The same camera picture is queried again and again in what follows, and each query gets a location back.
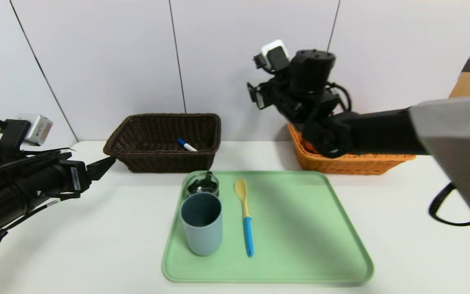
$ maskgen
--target yellow spoon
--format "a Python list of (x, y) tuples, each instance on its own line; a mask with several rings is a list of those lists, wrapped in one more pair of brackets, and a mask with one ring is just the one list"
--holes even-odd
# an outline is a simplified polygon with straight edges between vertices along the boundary
[(244, 179), (238, 179), (235, 182), (235, 192), (242, 202), (243, 221), (244, 221), (244, 240), (246, 241), (246, 251), (249, 257), (253, 256), (253, 238), (251, 237), (250, 212), (248, 210), (248, 188)]

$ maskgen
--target jar lid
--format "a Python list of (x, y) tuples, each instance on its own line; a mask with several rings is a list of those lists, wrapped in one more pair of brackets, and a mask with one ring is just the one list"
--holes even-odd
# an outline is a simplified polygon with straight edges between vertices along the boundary
[(219, 196), (219, 180), (211, 171), (194, 175), (186, 185), (188, 197), (201, 192), (208, 192)]

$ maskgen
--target white table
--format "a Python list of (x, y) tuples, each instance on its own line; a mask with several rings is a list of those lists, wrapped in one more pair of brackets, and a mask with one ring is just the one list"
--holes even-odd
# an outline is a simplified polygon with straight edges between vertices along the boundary
[[(104, 158), (104, 142), (73, 148), (73, 160)], [(298, 169), (290, 142), (222, 142), (213, 170)], [(133, 174), (117, 162), (81, 199), (40, 212), (0, 244), (0, 294), (470, 293), (470, 227), (427, 215), (448, 179), (428, 156), (382, 176), (329, 175), (373, 262), (361, 287), (181, 284), (165, 279), (162, 255), (184, 174)], [(440, 211), (470, 220), (451, 195)]]

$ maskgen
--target orange wicker basket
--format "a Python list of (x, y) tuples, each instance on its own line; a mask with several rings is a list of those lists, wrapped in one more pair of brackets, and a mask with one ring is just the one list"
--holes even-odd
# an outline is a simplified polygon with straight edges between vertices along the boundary
[(288, 124), (288, 129), (300, 166), (310, 171), (325, 174), (381, 175), (403, 162), (416, 158), (412, 155), (390, 154), (347, 154), (334, 159), (325, 158), (320, 154), (309, 152), (302, 144), (301, 135), (291, 124)]

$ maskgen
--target blue spoon handle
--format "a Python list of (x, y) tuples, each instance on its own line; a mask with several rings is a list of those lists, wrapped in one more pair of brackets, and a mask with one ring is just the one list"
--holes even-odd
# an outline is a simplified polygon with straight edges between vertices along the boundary
[(246, 251), (248, 252), (248, 256), (253, 256), (253, 238), (251, 236), (251, 224), (250, 224), (251, 217), (247, 216), (244, 218), (244, 239), (246, 240)]

